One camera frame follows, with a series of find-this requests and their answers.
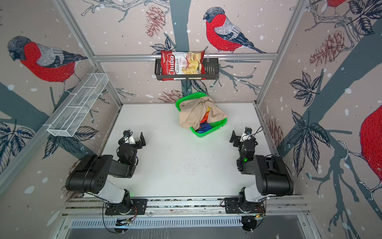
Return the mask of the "green plastic basket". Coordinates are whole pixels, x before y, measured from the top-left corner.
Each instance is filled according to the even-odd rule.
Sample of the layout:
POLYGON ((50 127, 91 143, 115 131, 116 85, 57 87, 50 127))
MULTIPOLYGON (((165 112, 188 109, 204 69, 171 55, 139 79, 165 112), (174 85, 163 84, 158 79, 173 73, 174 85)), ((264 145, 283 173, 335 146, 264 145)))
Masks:
POLYGON ((180 126, 204 137, 227 123, 227 115, 205 93, 197 92, 176 101, 180 126))

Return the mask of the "beige drawstring shorts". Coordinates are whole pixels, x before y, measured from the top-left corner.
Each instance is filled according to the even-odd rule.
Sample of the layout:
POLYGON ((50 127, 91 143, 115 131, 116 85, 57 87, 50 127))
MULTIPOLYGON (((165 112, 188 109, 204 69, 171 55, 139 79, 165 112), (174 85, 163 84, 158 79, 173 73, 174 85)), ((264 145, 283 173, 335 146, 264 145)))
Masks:
POLYGON ((227 118, 226 113, 208 96, 183 101, 179 104, 179 108, 179 123, 183 128, 199 129, 206 114, 208 114, 206 123, 215 123, 227 118))

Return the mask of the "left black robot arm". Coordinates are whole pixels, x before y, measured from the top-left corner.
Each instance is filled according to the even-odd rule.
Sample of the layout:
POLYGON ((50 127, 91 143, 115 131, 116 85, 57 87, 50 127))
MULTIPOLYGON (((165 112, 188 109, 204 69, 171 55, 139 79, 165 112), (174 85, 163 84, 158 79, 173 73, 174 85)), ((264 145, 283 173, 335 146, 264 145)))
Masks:
POLYGON ((145 145, 143 134, 135 140, 133 132, 125 130, 118 141, 118 160, 109 154, 83 157, 69 174, 66 190, 87 193, 103 200, 103 213, 107 216, 144 215, 147 200, 132 199, 127 189, 116 186, 107 177, 132 178, 139 162, 137 151, 145 145))

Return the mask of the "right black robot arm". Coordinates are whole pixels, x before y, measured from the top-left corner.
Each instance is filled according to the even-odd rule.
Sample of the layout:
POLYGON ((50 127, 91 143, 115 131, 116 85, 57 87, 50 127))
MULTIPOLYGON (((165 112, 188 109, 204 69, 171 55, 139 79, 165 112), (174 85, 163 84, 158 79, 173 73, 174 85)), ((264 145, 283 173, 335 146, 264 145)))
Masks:
POLYGON ((282 158, 273 154, 257 155, 258 142, 250 127, 241 136, 233 131, 229 142, 238 148, 238 171, 243 175, 254 176, 255 183, 250 187, 243 187, 237 198, 224 199, 227 214, 263 216, 266 213, 265 202, 270 197, 293 194, 293 180, 282 158))

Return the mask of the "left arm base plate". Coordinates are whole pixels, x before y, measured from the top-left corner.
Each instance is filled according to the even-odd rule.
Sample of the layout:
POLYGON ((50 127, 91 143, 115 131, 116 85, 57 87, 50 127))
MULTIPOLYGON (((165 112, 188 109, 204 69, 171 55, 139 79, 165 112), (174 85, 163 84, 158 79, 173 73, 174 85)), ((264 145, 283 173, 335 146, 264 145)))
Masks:
POLYGON ((139 216, 144 215, 147 207, 147 199, 128 199, 119 204, 106 203, 105 215, 107 216, 139 216))

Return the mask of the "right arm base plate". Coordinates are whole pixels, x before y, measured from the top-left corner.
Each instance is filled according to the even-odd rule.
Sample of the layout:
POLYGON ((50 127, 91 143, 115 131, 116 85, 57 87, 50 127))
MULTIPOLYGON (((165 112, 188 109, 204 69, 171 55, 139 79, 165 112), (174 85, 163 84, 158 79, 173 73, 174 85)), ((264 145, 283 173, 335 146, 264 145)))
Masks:
POLYGON ((238 197, 228 197, 223 199, 226 214, 265 214, 263 203, 247 202, 238 197))

